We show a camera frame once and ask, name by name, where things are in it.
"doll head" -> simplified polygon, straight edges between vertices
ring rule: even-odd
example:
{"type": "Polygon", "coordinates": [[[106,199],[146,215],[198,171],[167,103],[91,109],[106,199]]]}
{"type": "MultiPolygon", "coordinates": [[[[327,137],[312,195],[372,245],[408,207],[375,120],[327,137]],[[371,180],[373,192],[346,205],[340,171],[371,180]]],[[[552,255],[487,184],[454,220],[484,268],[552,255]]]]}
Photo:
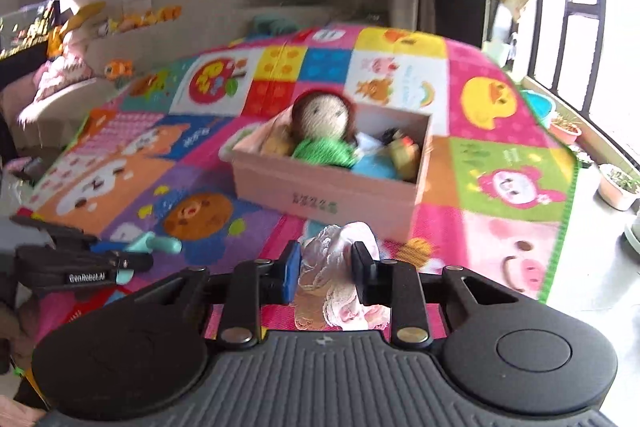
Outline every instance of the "doll head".
{"type": "Polygon", "coordinates": [[[328,90],[311,90],[294,102],[291,134],[295,140],[332,138],[354,140],[353,103],[328,90]]]}

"colorful play mat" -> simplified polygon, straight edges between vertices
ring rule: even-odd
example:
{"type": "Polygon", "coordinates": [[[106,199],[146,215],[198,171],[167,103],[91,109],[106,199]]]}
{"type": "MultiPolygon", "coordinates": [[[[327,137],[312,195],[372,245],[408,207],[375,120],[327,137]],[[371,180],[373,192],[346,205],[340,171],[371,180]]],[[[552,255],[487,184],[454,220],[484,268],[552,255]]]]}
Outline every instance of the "colorful play mat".
{"type": "MultiPolygon", "coordinates": [[[[91,112],[38,184],[30,210],[108,241],[154,230],[184,247],[179,255],[155,253],[150,272],[89,302],[47,296],[39,337],[184,266],[225,273],[316,235],[320,223],[238,200],[230,150],[318,88],[433,116],[428,188],[413,237],[405,245],[380,241],[382,257],[431,273],[463,265],[546,299],[572,206],[573,154],[478,49],[423,33],[332,25],[178,60],[91,112]]],[[[295,328],[294,313],[266,307],[264,326],[295,328]]]]}

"white lace cloth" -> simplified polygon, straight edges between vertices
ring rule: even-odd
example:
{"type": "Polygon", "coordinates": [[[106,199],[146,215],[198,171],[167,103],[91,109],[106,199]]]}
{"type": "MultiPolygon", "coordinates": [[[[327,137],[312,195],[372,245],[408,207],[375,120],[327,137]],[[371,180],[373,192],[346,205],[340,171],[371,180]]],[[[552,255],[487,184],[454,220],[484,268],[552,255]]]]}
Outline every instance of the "white lace cloth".
{"type": "Polygon", "coordinates": [[[376,239],[365,223],[330,225],[303,245],[295,301],[298,328],[320,329],[329,325],[343,330],[370,330],[386,327],[389,308],[363,306],[358,301],[351,280],[351,245],[356,241],[366,245],[373,259],[380,259],[376,239]],[[320,307],[325,325],[320,324],[320,307]]]}

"white planter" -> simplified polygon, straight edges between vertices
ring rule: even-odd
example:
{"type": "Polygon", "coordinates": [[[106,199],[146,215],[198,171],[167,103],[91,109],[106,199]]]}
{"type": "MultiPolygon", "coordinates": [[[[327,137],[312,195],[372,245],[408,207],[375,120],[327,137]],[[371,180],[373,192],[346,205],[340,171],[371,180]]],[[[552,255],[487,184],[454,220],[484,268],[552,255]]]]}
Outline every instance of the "white planter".
{"type": "Polygon", "coordinates": [[[598,193],[602,196],[602,199],[609,203],[613,208],[617,210],[628,210],[633,202],[640,198],[640,194],[628,192],[612,182],[609,179],[609,175],[615,171],[622,172],[622,170],[615,165],[604,164],[600,166],[600,185],[598,186],[598,193]]]}
{"type": "Polygon", "coordinates": [[[640,210],[636,214],[636,220],[631,225],[631,232],[640,240],[640,210]]]}

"potted plant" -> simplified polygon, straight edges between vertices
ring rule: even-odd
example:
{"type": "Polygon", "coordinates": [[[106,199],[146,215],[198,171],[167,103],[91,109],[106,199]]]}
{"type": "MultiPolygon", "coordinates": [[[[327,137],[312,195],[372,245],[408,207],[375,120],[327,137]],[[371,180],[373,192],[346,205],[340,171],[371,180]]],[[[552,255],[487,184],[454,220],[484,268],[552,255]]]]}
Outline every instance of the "potted plant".
{"type": "Polygon", "coordinates": [[[600,166],[598,193],[618,210],[628,210],[640,198],[640,180],[634,179],[615,165],[600,166]]]}
{"type": "Polygon", "coordinates": [[[559,114],[556,114],[554,119],[551,121],[549,131],[565,145],[571,145],[575,142],[577,137],[582,134],[582,131],[575,122],[568,120],[559,114]]]}
{"type": "Polygon", "coordinates": [[[625,237],[634,250],[640,253],[640,212],[636,214],[636,220],[633,223],[625,225],[625,237]]]}

